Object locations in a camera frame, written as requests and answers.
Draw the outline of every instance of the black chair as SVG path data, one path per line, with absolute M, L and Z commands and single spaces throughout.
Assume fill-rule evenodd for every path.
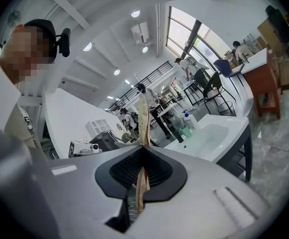
M 210 114 L 210 111 L 206 105 L 206 103 L 208 103 L 209 101 L 214 100 L 214 102 L 216 103 L 216 105 L 218 106 L 215 97 L 220 96 L 223 98 L 224 102 L 227 104 L 225 98 L 222 96 L 223 92 L 227 92 L 236 102 L 236 99 L 223 87 L 222 82 L 220 80 L 219 77 L 219 73 L 215 72 L 213 74 L 213 76 L 210 78 L 210 80 L 208 81 L 206 87 L 203 90 L 203 97 L 204 97 L 204 104 L 208 110 L 208 113 Z
M 238 91 L 237 91 L 237 88 L 236 86 L 234 85 L 234 83 L 232 82 L 232 80 L 230 79 L 230 77 L 233 77 L 235 75 L 237 75 L 240 83 L 243 85 L 244 87 L 244 84 L 242 83 L 242 81 L 240 80 L 238 74 L 242 71 L 243 67 L 244 66 L 241 66 L 239 68 L 238 71 L 236 70 L 232 70 L 230 68 L 230 65 L 229 65 L 229 62 L 225 59 L 217 59 L 215 62 L 214 62 L 214 65 L 218 68 L 218 70 L 222 73 L 222 75 L 225 77 L 225 78 L 228 78 L 230 80 L 230 82 L 233 84 L 237 94 L 239 95 Z

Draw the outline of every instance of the sink basin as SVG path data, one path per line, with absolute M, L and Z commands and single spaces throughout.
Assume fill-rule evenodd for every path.
M 248 125 L 248 119 L 205 115 L 198 125 L 190 138 L 182 136 L 183 142 L 175 140 L 165 148 L 217 162 L 238 140 Z

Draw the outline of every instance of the blue chair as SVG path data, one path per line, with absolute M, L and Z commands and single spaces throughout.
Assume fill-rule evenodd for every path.
M 225 59 L 217 59 L 215 62 L 214 62 L 214 65 L 218 68 L 218 70 L 222 73 L 222 75 L 225 77 L 225 78 L 228 78 L 230 80 L 230 82 L 233 84 L 237 94 L 239 95 L 238 91 L 237 91 L 237 88 L 235 87 L 234 83 L 232 82 L 232 80 L 230 79 L 230 77 L 233 77 L 235 75 L 237 75 L 240 83 L 243 85 L 244 87 L 244 84 L 242 83 L 242 81 L 240 80 L 238 74 L 242 71 L 243 69 L 243 66 L 241 66 L 239 68 L 238 71 L 232 71 L 232 69 L 230 68 L 230 65 L 229 65 L 229 62 Z

